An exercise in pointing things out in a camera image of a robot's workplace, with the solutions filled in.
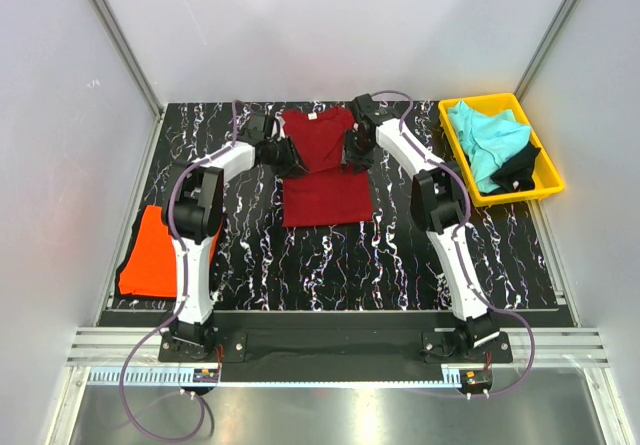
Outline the dark red polo shirt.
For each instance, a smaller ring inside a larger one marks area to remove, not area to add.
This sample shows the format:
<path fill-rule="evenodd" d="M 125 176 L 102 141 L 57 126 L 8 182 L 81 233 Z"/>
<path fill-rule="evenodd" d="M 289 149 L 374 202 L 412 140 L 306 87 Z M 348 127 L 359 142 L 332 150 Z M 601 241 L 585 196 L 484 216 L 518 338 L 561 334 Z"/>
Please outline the dark red polo shirt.
<path fill-rule="evenodd" d="M 319 113 L 288 109 L 283 128 L 301 156 L 308 173 L 285 178 L 283 225 L 333 226 L 369 221 L 373 203 L 366 171 L 342 166 L 346 133 L 353 129 L 352 113 L 335 106 Z"/>

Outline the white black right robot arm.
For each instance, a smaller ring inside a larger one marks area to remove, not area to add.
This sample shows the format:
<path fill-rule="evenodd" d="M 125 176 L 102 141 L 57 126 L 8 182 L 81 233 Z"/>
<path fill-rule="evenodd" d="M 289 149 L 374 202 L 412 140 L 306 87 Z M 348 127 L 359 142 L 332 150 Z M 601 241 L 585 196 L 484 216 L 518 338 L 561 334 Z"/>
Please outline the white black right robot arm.
<path fill-rule="evenodd" d="M 431 153 L 400 120 L 382 112 L 355 119 L 346 132 L 343 163 L 356 170 L 373 164 L 373 150 L 381 148 L 411 179 L 410 214 L 426 233 L 440 261 L 456 320 L 453 351 L 466 361 L 486 354 L 499 336 L 488 299 L 481 289 L 466 241 L 470 198 L 454 164 Z"/>

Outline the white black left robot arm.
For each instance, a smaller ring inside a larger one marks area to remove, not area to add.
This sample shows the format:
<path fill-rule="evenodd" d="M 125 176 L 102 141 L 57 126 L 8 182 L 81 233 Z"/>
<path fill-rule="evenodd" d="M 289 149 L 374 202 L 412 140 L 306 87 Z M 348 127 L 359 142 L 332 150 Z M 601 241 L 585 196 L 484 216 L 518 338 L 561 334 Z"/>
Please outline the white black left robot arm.
<path fill-rule="evenodd" d="M 214 238 L 223 224 L 224 186 L 257 165 L 269 166 L 282 177 L 308 172 L 287 136 L 227 142 L 213 153 L 172 168 L 162 209 L 177 267 L 176 302 L 164 325 L 167 350 L 196 361 L 208 359 L 215 351 L 210 262 Z"/>

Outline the turquoise t shirt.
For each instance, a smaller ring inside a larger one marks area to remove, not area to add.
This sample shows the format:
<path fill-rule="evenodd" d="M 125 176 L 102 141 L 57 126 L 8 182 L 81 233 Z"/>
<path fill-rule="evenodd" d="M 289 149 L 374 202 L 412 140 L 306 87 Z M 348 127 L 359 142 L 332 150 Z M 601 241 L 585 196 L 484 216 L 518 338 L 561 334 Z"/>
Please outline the turquoise t shirt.
<path fill-rule="evenodd" d="M 464 100 L 451 107 L 447 116 L 469 159 L 478 190 L 484 194 L 497 190 L 492 176 L 530 142 L 531 126 L 518 122 L 512 109 L 490 116 Z"/>

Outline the black t shirt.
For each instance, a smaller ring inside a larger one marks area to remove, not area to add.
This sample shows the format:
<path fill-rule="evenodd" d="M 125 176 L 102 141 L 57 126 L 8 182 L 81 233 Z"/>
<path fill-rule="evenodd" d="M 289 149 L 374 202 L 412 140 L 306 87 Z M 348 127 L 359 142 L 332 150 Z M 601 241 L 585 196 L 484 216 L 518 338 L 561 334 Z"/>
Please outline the black t shirt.
<path fill-rule="evenodd" d="M 497 185 L 492 194 L 526 192 L 535 188 L 533 178 L 536 160 L 541 149 L 529 142 L 491 175 Z"/>

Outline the folded orange t shirt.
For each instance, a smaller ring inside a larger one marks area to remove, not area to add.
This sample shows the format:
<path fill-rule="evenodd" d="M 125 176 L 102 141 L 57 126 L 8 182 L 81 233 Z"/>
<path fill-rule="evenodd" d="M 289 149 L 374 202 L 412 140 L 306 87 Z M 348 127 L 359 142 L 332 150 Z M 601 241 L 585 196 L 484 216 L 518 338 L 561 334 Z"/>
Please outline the folded orange t shirt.
<path fill-rule="evenodd" d="M 161 214 L 161 206 L 147 205 L 134 222 L 132 242 L 116 271 L 115 284 L 121 295 L 177 296 L 175 251 Z"/>

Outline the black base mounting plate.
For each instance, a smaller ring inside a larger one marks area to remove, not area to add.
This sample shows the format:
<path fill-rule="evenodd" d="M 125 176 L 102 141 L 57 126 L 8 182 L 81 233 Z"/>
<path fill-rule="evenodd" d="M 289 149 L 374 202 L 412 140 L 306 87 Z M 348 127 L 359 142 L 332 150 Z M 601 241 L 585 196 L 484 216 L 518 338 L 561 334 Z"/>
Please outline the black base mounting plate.
<path fill-rule="evenodd" d="M 193 386 L 189 371 L 219 366 L 230 387 L 450 387 L 450 369 L 482 357 L 455 350 L 461 326 L 445 311 L 228 311 L 214 321 L 221 354 L 155 335 L 134 353 L 127 382 Z"/>

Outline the yellow plastic bin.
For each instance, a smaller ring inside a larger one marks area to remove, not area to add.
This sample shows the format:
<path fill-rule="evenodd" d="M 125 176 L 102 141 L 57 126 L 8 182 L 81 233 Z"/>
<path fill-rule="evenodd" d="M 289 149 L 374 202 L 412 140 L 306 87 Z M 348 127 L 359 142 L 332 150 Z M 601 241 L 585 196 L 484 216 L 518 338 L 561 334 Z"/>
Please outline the yellow plastic bin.
<path fill-rule="evenodd" d="M 453 125 L 447 116 L 448 110 L 456 105 L 460 100 L 464 100 L 473 109 L 486 115 L 496 115 L 506 109 L 512 109 L 518 122 L 531 126 L 530 142 L 541 149 L 536 160 L 533 178 L 535 188 L 526 192 L 506 193 L 506 194 L 484 194 L 481 193 L 473 179 L 468 157 L 464 154 Z M 533 129 L 520 102 L 512 93 L 498 93 L 464 98 L 445 99 L 439 102 L 440 122 L 448 139 L 454 156 L 460 165 L 461 174 L 469 187 L 473 203 L 480 206 L 492 206 L 509 202 L 541 200 L 553 194 L 557 194 L 565 189 L 565 181 L 561 177 L 557 167 L 545 150 L 536 131 Z"/>

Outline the left orange connector box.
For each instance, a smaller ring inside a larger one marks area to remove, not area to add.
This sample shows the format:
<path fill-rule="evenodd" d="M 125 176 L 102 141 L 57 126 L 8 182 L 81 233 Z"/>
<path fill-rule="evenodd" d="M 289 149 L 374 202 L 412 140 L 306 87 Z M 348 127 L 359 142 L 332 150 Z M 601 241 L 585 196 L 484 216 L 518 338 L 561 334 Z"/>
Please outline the left orange connector box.
<path fill-rule="evenodd" d="M 221 366 L 196 367 L 193 370 L 194 383 L 218 383 L 221 375 Z"/>

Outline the orange connector box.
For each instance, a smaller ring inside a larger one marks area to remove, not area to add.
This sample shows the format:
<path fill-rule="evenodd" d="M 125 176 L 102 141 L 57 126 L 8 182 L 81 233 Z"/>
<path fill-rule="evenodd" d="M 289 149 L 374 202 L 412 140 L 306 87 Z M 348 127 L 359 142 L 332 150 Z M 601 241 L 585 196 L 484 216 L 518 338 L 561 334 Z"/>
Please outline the orange connector box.
<path fill-rule="evenodd" d="M 193 370 L 194 383 L 218 383 L 221 375 L 221 366 L 196 367 Z"/>
<path fill-rule="evenodd" d="M 490 369 L 465 370 L 461 372 L 461 390 L 464 393 L 480 394 L 490 391 L 493 385 L 493 372 Z"/>

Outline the right orange connector box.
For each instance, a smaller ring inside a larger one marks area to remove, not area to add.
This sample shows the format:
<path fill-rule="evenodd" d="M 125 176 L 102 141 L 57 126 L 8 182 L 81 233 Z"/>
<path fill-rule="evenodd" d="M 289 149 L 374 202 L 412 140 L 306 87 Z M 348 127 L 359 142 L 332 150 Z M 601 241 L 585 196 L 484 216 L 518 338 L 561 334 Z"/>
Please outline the right orange connector box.
<path fill-rule="evenodd" d="M 461 390 L 464 393 L 480 394 L 490 391 L 493 385 L 493 372 L 490 369 L 465 370 L 461 372 Z"/>

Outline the aluminium frame rail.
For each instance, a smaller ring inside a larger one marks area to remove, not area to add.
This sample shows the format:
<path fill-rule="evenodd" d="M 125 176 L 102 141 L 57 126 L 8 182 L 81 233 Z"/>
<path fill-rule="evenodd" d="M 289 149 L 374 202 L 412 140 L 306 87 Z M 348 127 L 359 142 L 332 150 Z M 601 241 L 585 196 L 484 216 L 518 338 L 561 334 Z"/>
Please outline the aluminium frame rail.
<path fill-rule="evenodd" d="M 98 363 L 122 360 L 148 331 L 143 328 L 80 328 L 73 340 L 69 359 Z M 225 331 L 221 342 L 225 362 L 254 360 L 259 354 L 383 354 L 417 355 L 431 349 L 443 354 L 443 362 L 451 365 L 465 360 L 450 354 L 451 331 L 435 329 L 418 332 L 408 329 L 252 329 Z M 488 347 L 494 364 L 523 367 L 528 360 L 538 368 L 606 367 L 608 360 L 598 332 L 588 328 L 506 328 Z"/>

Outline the left corner aluminium post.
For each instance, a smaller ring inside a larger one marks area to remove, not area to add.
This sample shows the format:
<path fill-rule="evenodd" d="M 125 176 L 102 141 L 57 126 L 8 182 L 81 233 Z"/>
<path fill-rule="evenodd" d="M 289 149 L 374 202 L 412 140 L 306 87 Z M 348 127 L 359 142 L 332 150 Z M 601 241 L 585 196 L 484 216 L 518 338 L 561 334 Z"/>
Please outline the left corner aluminium post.
<path fill-rule="evenodd" d="M 137 60 L 133 49 L 131 48 L 117 20 L 117 17 L 109 4 L 109 1 L 89 1 L 147 108 L 155 118 L 159 118 L 164 110 L 164 106 L 158 99 L 139 61 Z"/>

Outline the corner aluminium post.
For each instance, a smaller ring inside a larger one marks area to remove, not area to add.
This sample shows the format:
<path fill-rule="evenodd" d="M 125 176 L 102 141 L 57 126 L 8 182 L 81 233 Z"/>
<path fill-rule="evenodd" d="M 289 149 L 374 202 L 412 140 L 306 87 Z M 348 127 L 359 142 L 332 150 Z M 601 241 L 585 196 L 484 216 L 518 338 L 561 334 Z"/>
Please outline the corner aluminium post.
<path fill-rule="evenodd" d="M 546 58 L 552 51 L 556 41 L 578 6 L 579 1 L 580 0 L 561 0 L 515 87 L 514 95 L 518 100 L 523 100 L 526 97 Z"/>
<path fill-rule="evenodd" d="M 89 1 L 147 108 L 155 118 L 159 118 L 164 110 L 164 106 L 158 99 L 139 61 L 137 60 L 133 49 L 131 48 L 117 20 L 117 17 L 109 4 L 109 1 Z"/>

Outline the right corner aluminium post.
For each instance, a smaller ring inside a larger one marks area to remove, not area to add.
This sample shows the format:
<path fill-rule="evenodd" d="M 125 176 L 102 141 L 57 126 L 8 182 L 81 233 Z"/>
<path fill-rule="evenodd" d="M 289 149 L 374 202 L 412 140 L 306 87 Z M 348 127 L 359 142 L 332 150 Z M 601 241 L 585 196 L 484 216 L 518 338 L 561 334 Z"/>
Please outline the right corner aluminium post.
<path fill-rule="evenodd" d="M 514 95 L 518 100 L 523 100 L 526 97 L 546 58 L 552 51 L 556 41 L 578 6 L 579 1 L 580 0 L 561 0 L 515 87 Z"/>

